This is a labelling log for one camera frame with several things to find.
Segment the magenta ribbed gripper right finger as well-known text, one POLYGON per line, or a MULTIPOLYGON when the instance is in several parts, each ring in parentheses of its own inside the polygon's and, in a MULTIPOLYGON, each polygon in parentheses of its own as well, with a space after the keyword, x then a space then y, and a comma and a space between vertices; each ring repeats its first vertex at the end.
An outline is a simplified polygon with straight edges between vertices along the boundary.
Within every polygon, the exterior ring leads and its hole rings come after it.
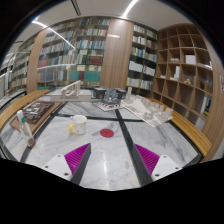
POLYGON ((150 177, 153 181, 157 181, 181 170, 181 167, 168 155, 159 156, 137 144, 134 145, 134 148, 143 163, 143 168, 147 172, 147 177, 150 177))

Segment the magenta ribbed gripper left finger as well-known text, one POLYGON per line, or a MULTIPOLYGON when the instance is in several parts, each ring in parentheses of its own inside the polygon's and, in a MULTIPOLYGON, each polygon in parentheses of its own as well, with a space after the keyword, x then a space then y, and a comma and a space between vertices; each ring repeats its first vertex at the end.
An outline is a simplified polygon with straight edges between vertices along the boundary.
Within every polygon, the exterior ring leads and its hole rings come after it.
POLYGON ((79 185, 90 155, 91 144, 87 143, 66 155, 55 155, 43 166, 43 169, 79 185))

